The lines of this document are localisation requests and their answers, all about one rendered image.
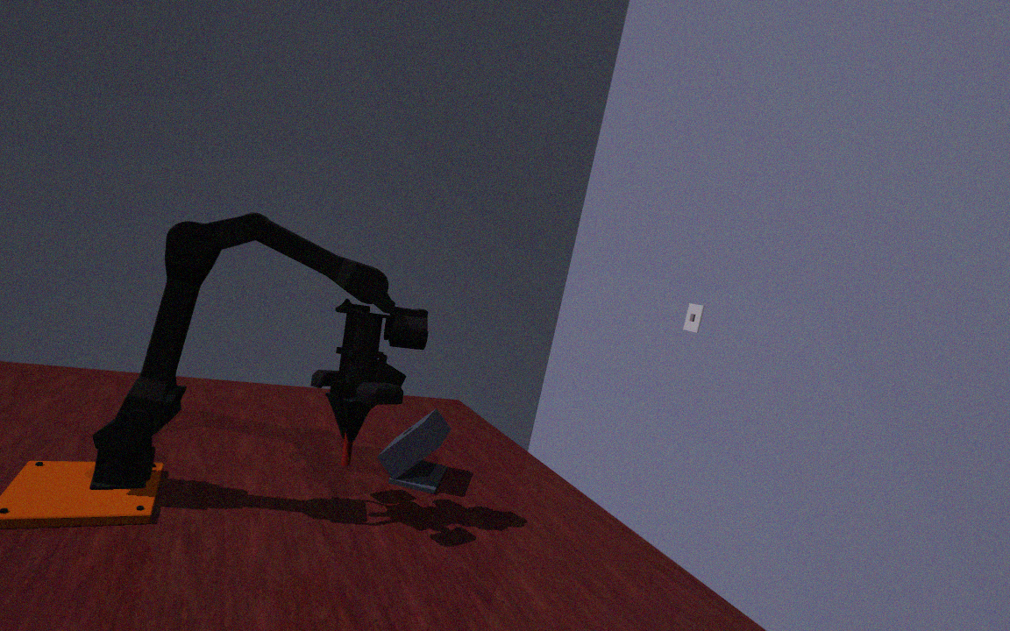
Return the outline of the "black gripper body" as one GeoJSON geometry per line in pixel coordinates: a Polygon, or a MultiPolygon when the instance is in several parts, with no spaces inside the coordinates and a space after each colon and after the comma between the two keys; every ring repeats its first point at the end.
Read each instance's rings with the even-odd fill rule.
{"type": "Polygon", "coordinates": [[[352,399],[370,405],[403,404],[400,385],[376,382],[377,358],[382,358],[380,346],[342,341],[336,354],[341,354],[339,371],[317,369],[311,386],[331,386],[330,393],[352,395],[352,399]]]}

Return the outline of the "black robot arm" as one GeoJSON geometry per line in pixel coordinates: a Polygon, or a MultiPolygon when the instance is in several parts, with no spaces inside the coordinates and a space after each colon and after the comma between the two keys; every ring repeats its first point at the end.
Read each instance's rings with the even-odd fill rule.
{"type": "Polygon", "coordinates": [[[93,434],[97,455],[89,490],[146,487],[152,477],[153,435],[181,411],[186,387],[177,385],[176,369],[202,282],[222,249],[252,240],[316,269],[360,302],[390,313],[370,313],[370,305],[345,299],[334,309],[347,313],[342,341],[380,346],[382,318],[386,318],[384,340],[389,346],[425,348],[428,311],[396,307],[388,295],[388,277],[380,269],[332,254],[261,213],[211,223],[181,221],[166,233],[166,286],[143,369],[117,418],[93,434]]]}

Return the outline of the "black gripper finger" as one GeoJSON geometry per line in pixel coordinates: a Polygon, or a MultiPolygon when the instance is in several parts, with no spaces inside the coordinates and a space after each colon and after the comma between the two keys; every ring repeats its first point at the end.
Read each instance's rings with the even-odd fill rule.
{"type": "Polygon", "coordinates": [[[325,396],[330,401],[331,408],[334,413],[334,418],[336,418],[342,439],[345,439],[345,419],[344,419],[344,412],[342,412],[342,398],[352,398],[352,395],[336,395],[333,393],[325,393],[325,396]]]}
{"type": "Polygon", "coordinates": [[[367,418],[367,413],[375,405],[362,403],[352,398],[342,398],[342,412],[344,412],[347,441],[354,441],[354,438],[359,434],[362,422],[367,418]]]}

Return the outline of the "grey sloped panel with hole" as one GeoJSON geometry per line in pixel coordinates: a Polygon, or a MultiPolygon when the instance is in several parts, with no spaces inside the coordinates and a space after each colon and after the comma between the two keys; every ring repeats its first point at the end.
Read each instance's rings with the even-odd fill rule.
{"type": "Polygon", "coordinates": [[[452,427],[436,409],[397,436],[377,457],[390,475],[388,483],[436,494],[448,466],[423,459],[444,443],[452,427]]]}

